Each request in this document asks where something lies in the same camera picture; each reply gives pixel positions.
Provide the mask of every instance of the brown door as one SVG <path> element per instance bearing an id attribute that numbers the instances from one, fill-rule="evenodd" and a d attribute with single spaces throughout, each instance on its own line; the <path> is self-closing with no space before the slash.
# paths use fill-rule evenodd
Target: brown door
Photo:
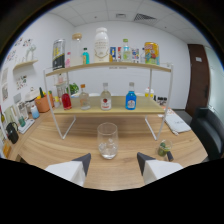
<path id="1" fill-rule="evenodd" d="M 185 111 L 193 117 L 197 107 L 206 107 L 209 96 L 209 66 L 204 46 L 188 44 L 191 82 Z"/>

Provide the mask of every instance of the wooden shelf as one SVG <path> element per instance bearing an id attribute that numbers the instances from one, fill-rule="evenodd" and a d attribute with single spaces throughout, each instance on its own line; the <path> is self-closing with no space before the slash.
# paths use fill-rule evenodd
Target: wooden shelf
<path id="1" fill-rule="evenodd" d="M 135 110 L 125 108 L 125 96 L 112 96 L 111 110 L 104 111 L 100 108 L 100 96 L 90 97 L 91 108 L 81 110 L 79 98 L 71 98 L 72 109 L 64 110 L 63 105 L 54 109 L 54 114 L 75 114 L 75 115 L 147 115 L 164 114 L 164 110 L 152 98 L 137 96 Z"/>
<path id="2" fill-rule="evenodd" d="M 161 67 L 158 65 L 140 64 L 140 63 L 132 63 L 132 62 L 104 62 L 104 63 L 92 63 L 92 64 L 88 64 L 88 65 L 77 65 L 77 66 L 72 66 L 69 68 L 56 69 L 53 72 L 46 74 L 46 77 L 51 76 L 51 75 L 66 73 L 69 71 L 88 69 L 88 68 L 97 68 L 97 67 L 109 67 L 109 68 L 113 67 L 114 69 L 115 68 L 122 69 L 124 67 L 134 67 L 134 68 L 152 69 L 154 71 L 171 72 L 171 69 Z"/>
<path id="3" fill-rule="evenodd" d="M 14 69 L 17 69 L 17 68 L 21 68 L 21 67 L 24 67 L 24 66 L 27 66 L 27 65 L 32 65 L 34 64 L 35 62 L 37 62 L 38 60 L 33 60 L 33 61 L 26 61 L 26 62 L 22 62 L 22 63 L 19 63 L 17 64 Z"/>

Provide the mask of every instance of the black chair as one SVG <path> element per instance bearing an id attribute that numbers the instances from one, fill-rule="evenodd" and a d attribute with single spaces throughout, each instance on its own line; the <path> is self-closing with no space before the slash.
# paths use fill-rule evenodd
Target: black chair
<path id="1" fill-rule="evenodd" d="M 207 151 L 209 160 L 223 157 L 224 125 L 211 110 L 197 108 L 190 126 Z"/>

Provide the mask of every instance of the ceiling vent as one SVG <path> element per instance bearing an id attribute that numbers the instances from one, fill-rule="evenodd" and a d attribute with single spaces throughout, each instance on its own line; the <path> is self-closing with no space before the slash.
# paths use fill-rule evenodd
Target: ceiling vent
<path id="1" fill-rule="evenodd" d="M 137 14 L 135 16 L 134 22 L 146 24 L 146 25 L 149 25 L 149 26 L 153 26 L 158 22 L 158 19 L 153 18 L 151 16 Z"/>
<path id="2" fill-rule="evenodd" d="M 116 18 L 125 19 L 126 18 L 126 14 L 116 14 Z"/>

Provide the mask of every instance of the ceiling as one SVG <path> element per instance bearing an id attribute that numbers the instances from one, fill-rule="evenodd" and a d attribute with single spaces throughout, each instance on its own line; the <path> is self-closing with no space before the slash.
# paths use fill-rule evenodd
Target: ceiling
<path id="1" fill-rule="evenodd" d="M 188 44 L 210 47 L 193 24 L 172 9 L 152 0 L 73 0 L 48 13 L 62 17 L 75 27 L 102 21 L 143 23 L 171 33 Z M 117 18 L 116 14 L 125 14 L 126 17 Z M 135 21 L 137 14 L 153 19 Z"/>

